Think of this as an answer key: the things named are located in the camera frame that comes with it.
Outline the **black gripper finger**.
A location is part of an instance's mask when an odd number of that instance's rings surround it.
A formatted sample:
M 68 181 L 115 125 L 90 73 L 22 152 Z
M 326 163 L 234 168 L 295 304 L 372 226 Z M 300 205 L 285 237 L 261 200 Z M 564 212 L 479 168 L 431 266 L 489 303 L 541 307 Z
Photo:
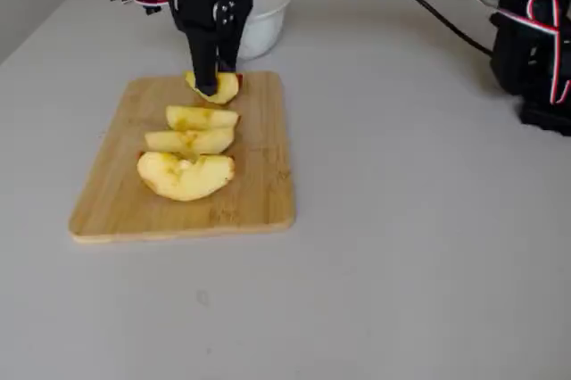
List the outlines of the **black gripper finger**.
M 186 31 L 195 77 L 195 87 L 205 95 L 218 92 L 218 36 L 204 29 Z
M 218 71 L 236 72 L 236 63 L 242 36 L 231 35 L 218 42 Z

